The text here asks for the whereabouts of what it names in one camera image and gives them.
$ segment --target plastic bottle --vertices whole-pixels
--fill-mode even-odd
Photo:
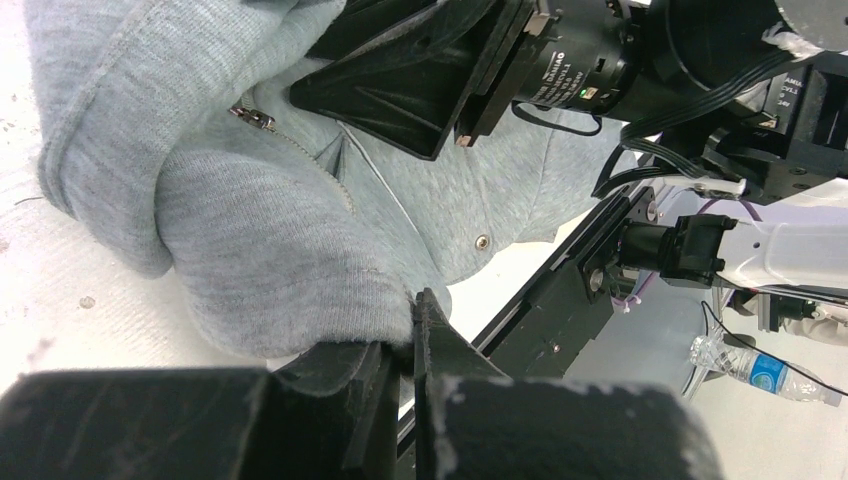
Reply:
[[[703,335],[696,338],[689,360],[789,400],[823,402],[836,407],[842,399],[839,393],[792,371],[779,360],[755,350],[727,345],[719,338]],[[818,379],[807,369],[792,366]]]

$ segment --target gray hoodie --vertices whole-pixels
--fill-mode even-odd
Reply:
[[[591,206],[616,143],[617,128],[585,139],[507,115],[429,163],[294,109],[287,86],[320,68],[304,55],[343,5],[27,5],[45,196],[140,274],[174,267],[200,331],[235,354],[408,342],[416,291],[449,311],[446,285],[511,243],[552,240]],[[240,101],[277,132],[230,114]]]

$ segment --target zipper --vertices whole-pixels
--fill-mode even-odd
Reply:
[[[319,164],[318,161],[315,160],[315,157],[313,157],[309,153],[309,151],[307,151],[305,148],[303,148],[303,146],[301,146],[299,143],[294,141],[294,139],[292,139],[288,135],[277,131],[276,120],[274,120],[274,117],[272,117],[272,116],[270,116],[266,113],[263,113],[263,112],[255,109],[255,108],[249,108],[249,107],[252,107],[254,105],[253,104],[253,94],[252,94],[252,92],[245,93],[244,96],[242,96],[242,100],[241,100],[240,103],[243,106],[231,108],[230,109],[231,114],[240,118],[242,121],[244,121],[248,125],[256,127],[260,130],[265,130],[267,132],[270,132],[270,133],[274,134],[275,136],[282,138],[283,140],[292,144],[298,151],[303,153],[306,156],[306,158],[308,158],[309,161],[312,162],[312,164],[315,165],[318,168],[318,170],[321,171],[321,173],[323,173],[326,177],[329,177],[331,182],[335,185],[335,187],[338,189],[339,193],[341,193],[342,197],[344,198],[345,207],[347,208],[347,210],[351,214],[356,215],[356,205],[354,205],[353,198],[350,196],[350,192],[347,191],[347,188],[345,188],[344,184],[342,184],[342,182],[340,182],[338,178],[334,177],[330,172],[328,172],[324,167],[322,167],[321,164]]]

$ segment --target white label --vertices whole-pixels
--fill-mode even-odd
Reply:
[[[555,106],[569,100],[577,93],[584,77],[583,72],[571,74],[571,64],[565,63],[565,52],[555,50],[551,53],[548,68],[542,75],[542,85],[530,99],[530,103]]]

